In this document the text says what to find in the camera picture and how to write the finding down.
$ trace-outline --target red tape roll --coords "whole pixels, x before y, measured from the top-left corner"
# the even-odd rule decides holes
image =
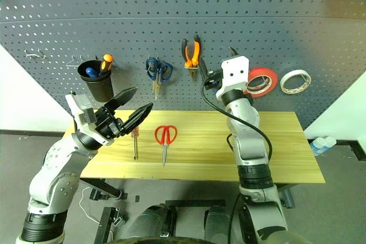
[[[258,77],[264,77],[263,83],[255,87],[250,86],[250,82]],[[263,67],[254,68],[249,72],[248,83],[246,84],[246,91],[244,93],[249,93],[252,97],[262,97],[276,87],[277,81],[277,74],[273,70]]]

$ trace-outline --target white tape roll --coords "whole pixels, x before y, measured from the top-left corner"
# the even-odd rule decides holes
[[[300,75],[303,79],[304,79],[304,84],[302,84],[300,87],[295,88],[295,89],[286,89],[285,83],[287,80],[289,80],[292,77],[295,77],[297,75]],[[290,71],[289,73],[286,73],[280,81],[280,86],[281,86],[281,90],[285,93],[285,94],[298,94],[304,90],[307,89],[307,87],[309,87],[311,84],[311,77],[310,75],[304,71],[304,70],[293,70]]]

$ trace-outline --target tape roll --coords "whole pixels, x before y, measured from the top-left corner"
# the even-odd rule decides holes
[[[257,86],[251,86],[250,83],[258,78],[262,78],[263,83]],[[249,72],[245,94],[249,93],[252,97],[262,97],[276,87],[277,81],[277,74],[273,70],[263,67],[254,68]]]
[[[303,79],[304,79],[304,84],[302,84],[300,87],[298,88],[295,88],[295,89],[286,89],[284,86],[285,86],[285,83],[287,80],[289,80],[290,78],[292,77],[295,77],[295,76],[301,76]],[[282,78],[281,78],[281,81],[280,81],[280,86],[281,86],[281,90],[285,93],[285,94],[298,94],[304,90],[307,89],[307,87],[309,87],[311,84],[311,77],[310,75],[304,71],[304,70],[293,70],[293,71],[290,71],[288,73],[286,73]]]

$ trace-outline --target red scissors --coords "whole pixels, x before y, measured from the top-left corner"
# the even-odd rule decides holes
[[[162,129],[162,134],[161,134],[161,138],[158,138],[158,132],[160,129]],[[174,130],[173,139],[170,139],[170,133],[169,133],[170,129]],[[162,166],[163,167],[165,166],[166,155],[168,154],[168,147],[175,140],[175,138],[177,137],[177,134],[178,134],[177,128],[172,125],[159,126],[158,128],[155,129],[155,139],[160,145],[162,145]]]

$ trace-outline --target blue object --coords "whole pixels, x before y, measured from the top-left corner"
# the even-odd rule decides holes
[[[170,80],[173,72],[173,66],[171,64],[150,57],[146,60],[145,65],[146,72],[151,80],[159,80],[160,82]]]
[[[95,78],[95,77],[99,76],[98,73],[93,68],[88,67],[85,69],[85,71],[88,74],[88,76],[91,78]]]

